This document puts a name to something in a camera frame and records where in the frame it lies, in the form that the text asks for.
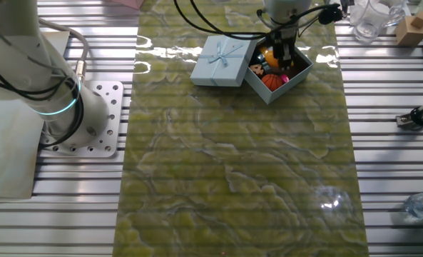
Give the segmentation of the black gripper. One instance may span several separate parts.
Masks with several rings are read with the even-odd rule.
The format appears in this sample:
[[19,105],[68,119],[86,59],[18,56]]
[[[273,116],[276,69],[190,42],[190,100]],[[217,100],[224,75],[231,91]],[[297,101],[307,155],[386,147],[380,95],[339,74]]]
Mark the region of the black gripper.
[[282,61],[283,58],[283,67],[285,69],[289,69],[292,66],[293,58],[295,57],[294,44],[296,42],[297,32],[298,28],[296,26],[287,26],[276,28],[272,33],[272,39],[276,43],[273,44],[273,56],[278,61]]

